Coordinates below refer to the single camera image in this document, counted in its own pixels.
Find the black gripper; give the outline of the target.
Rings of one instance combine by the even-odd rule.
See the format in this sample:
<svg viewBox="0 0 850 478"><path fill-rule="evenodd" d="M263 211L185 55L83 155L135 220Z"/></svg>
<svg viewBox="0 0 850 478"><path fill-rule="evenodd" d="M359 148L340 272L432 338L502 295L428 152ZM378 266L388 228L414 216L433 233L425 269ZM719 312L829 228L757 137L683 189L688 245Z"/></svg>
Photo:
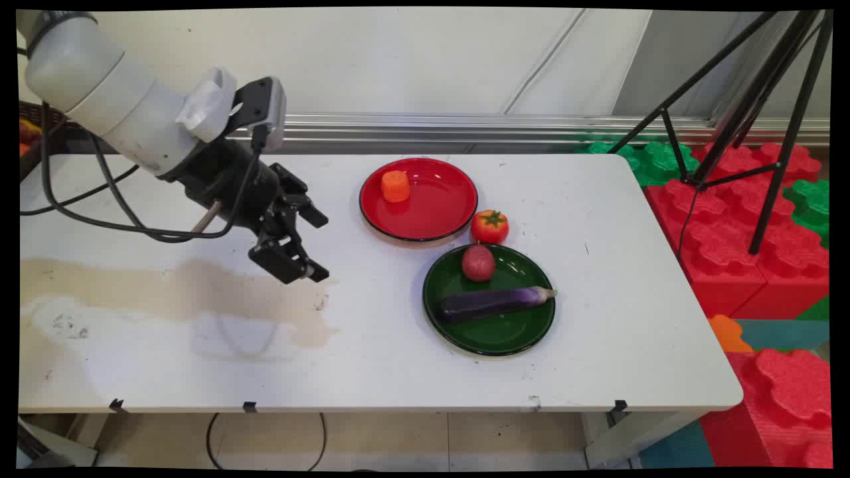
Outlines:
<svg viewBox="0 0 850 478"><path fill-rule="evenodd" d="M161 179L182 184L188 199L204 208L220 202L219 218L260 235L248 257L283 284L329 278L330 272L307 255L298 233L282 236L283 226L262 224L267 218L288 220L296 214L316 229L329 222L307 195L306 183L279 163L267 165L255 159L234 140L216 140L197 147Z"/></svg>

